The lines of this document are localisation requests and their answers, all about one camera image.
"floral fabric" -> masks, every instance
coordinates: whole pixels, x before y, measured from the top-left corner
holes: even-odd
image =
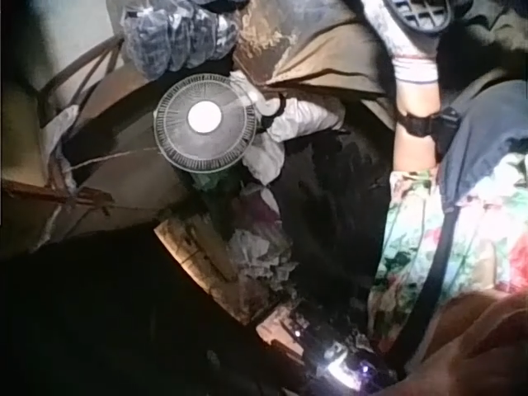
[[[458,205],[440,308],[475,290],[528,287],[528,155],[509,153]],[[393,172],[369,330],[382,352],[398,336],[427,278],[444,215],[436,170]]]

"human arm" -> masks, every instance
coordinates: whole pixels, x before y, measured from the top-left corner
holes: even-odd
[[[397,88],[397,108],[402,115],[428,117],[441,108],[436,66],[438,37],[404,31],[392,18],[383,0],[362,0],[365,16],[378,32],[392,57]],[[419,172],[436,165],[435,143],[418,138],[396,125],[395,171]]]

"black watch strap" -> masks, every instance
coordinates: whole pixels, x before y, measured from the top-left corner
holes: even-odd
[[[407,132],[418,138],[425,138],[435,134],[436,125],[440,119],[440,113],[429,115],[428,117],[416,117],[412,114],[403,115],[399,110],[396,121],[403,125]]]

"gloved hand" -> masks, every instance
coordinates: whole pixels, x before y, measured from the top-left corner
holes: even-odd
[[[438,81],[438,37],[405,31],[392,17],[383,0],[361,0],[366,19],[390,53],[397,80],[407,83]]]

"hand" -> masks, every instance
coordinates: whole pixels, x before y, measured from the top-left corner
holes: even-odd
[[[416,394],[493,396],[522,389],[528,365],[528,291],[495,303],[404,383]]]
[[[405,31],[393,19],[383,0],[361,1],[366,19],[393,58],[396,79],[408,83],[436,82],[438,37]]]

